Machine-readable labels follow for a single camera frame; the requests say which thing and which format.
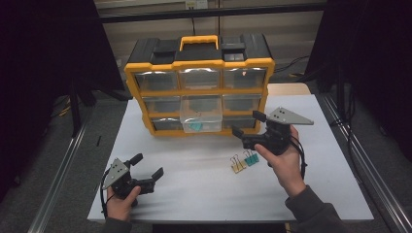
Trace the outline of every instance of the gray floor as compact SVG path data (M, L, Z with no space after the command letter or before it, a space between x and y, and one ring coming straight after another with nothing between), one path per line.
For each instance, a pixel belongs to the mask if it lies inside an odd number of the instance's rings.
M292 81L293 79L286 75L277 79L277 82L280 83ZM308 85L311 91L317 94L320 105L326 113L326 118L332 121L323 101L323 94L318 93L314 83ZM49 222L45 226L46 232L98 232L101 228L100 224L90 222L86 217L116 140L126 103L111 99L105 94L95 94L98 97L98 102L94 108L89 109L82 104L80 105L83 116L88 111L92 111L90 122L53 206ZM61 105L57 106L55 111L58 112L61 108ZM21 175L21 185L11 188L0 204L0 232L28 231L70 144L71 120L70 113L52 119L42 145ZM353 118L353 130L382 178L411 216L412 181L410 178L412 177L412 163L404 158L391 137L381 134L379 127L379 123L374 120L368 110L361 103L357 103L357 113ZM348 155L346 140L337 127L332 127L332 131L345 155ZM376 191L367 181L362 170L360 170L360 175L365 180L365 183L360 184L360 188L375 219L367 222L348 223L350 227L355 232L399 232L386 211L385 205L379 200ZM383 218L391 230L388 229L377 210L381 210ZM152 232L152 226L150 224L136 224L133 232Z

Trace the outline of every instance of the yellow handle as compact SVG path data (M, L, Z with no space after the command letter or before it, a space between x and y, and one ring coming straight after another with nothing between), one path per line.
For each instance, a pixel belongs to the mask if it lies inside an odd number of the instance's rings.
M191 37L182 37L180 50L183 50L184 44L204 44L204 43L215 43L216 50L219 49L218 36L191 36Z

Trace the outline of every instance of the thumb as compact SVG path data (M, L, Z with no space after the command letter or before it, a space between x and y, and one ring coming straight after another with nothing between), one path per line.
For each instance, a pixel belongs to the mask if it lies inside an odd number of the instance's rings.
M255 150L264 158L266 159L266 161L268 161L270 163L270 165L272 165L272 167L274 168L276 166L276 164L278 163L278 157L276 155L274 155L271 151L269 151L268 149L266 149L264 146L260 145L260 144L256 144L255 145Z
M135 187L131 190L131 192L129 193L129 195L126 197L126 199L124 199L124 201L125 201L126 203L128 203L129 205L131 205L131 204L134 202L134 200L136 200L137 196L138 196L139 193L140 193L140 190L142 190L140 186L135 186Z

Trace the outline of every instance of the wall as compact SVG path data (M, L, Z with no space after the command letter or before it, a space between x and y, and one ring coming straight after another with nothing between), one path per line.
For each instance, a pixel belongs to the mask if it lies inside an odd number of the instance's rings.
M182 0L94 0L100 15L140 14L149 12L179 11L186 8ZM209 8L255 7L286 4L304 4L325 2L320 0L209 0ZM317 35L323 12L287 13L250 15L236 17L195 18L196 35L219 34L238 36L242 33L263 33L266 36L277 67L289 64L293 59L310 55ZM176 39L192 34L190 18L154 20L140 22L107 23L104 25L115 58L121 59L122 65L134 48L139 38ZM295 67L300 72L306 68L306 60Z

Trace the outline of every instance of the person's left hand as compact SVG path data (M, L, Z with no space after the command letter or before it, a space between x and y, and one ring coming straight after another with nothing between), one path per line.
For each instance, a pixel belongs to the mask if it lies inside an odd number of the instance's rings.
M117 197L112 187L107 189L107 216L123 221L130 221L131 204L140 193L140 186L135 186L129 195L123 200Z

